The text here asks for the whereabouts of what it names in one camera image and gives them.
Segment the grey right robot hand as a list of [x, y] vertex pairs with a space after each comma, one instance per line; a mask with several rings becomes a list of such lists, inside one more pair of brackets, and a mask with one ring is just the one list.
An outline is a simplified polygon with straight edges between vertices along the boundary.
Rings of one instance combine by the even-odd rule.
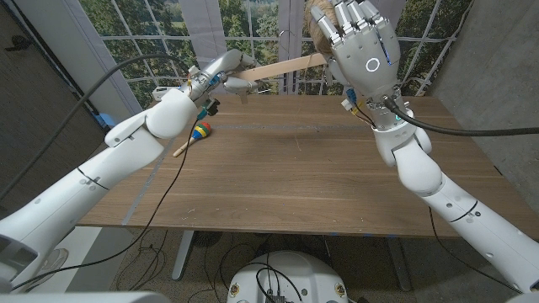
[[367, 98], [393, 94], [401, 52], [389, 19], [369, 1], [309, 1], [305, 10], [315, 49], [339, 82]]

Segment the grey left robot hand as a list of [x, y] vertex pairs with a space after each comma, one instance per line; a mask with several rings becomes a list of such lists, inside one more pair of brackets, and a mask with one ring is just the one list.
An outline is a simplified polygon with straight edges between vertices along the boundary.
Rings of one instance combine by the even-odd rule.
[[213, 59], [202, 70], [196, 71], [194, 76], [190, 77], [190, 83], [184, 84], [179, 90], [195, 102], [221, 84], [228, 93], [239, 95], [242, 103], [245, 104], [247, 92], [256, 90], [260, 81], [244, 80], [234, 77], [232, 73], [240, 67], [254, 68], [257, 64], [258, 62], [253, 57], [238, 49], [232, 49]]

